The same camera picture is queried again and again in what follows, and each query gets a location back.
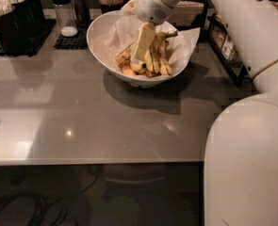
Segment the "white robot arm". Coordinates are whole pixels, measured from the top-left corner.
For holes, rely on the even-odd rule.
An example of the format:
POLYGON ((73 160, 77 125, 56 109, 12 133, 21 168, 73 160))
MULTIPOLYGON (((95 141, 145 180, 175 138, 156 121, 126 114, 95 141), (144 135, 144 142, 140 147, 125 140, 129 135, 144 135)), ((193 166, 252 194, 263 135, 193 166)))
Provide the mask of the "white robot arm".
MULTIPOLYGON (((163 24, 180 0, 136 0, 163 24)), ((211 126, 204 153, 204 226, 278 226, 278 9, 270 0, 211 0, 257 90, 211 126)))

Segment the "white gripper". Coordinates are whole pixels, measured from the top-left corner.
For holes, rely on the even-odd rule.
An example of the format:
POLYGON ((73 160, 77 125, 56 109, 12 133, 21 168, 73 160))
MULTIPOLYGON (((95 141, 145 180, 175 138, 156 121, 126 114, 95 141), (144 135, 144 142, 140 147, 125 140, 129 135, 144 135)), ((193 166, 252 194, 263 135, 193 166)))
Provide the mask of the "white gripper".
POLYGON ((131 61, 143 60, 155 38, 155 24, 163 24, 172 14, 174 0, 129 0, 121 8, 125 16, 137 15, 143 22, 135 33, 131 61))

